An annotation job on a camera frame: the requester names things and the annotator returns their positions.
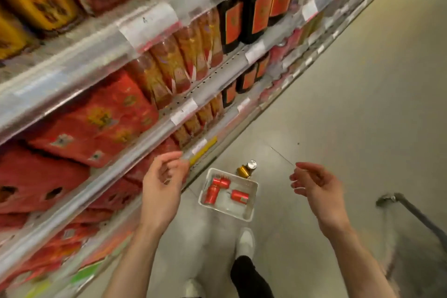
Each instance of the forearm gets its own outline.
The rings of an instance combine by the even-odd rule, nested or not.
[[[329,236],[349,298],[396,298],[379,264],[353,230]]]
[[[104,298],[145,298],[160,236],[138,227],[103,295]]]

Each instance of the person's left hand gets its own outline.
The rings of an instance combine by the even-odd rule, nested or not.
[[[142,208],[140,226],[161,237],[177,214],[180,205],[183,179],[190,163],[179,159],[181,151],[156,157],[142,182]]]

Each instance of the hand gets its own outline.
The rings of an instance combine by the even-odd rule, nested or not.
[[[295,193],[307,197],[320,230],[328,239],[351,230],[342,183],[332,173],[318,164],[296,163],[290,180]]]
[[[175,151],[156,157],[142,181],[140,226],[156,237],[165,233],[180,205],[183,179],[190,168],[189,161],[179,159],[182,154]]]

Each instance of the white sneaker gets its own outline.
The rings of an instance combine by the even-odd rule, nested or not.
[[[243,227],[240,231],[239,240],[236,244],[236,259],[240,256],[247,256],[253,260],[254,256],[254,234],[248,227]]]
[[[205,298],[205,290],[197,280],[188,279],[183,289],[183,298]]]

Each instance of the shopping cart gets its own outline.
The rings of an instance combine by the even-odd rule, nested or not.
[[[401,193],[382,196],[376,206],[383,209],[382,264],[398,296],[447,297],[447,234]]]

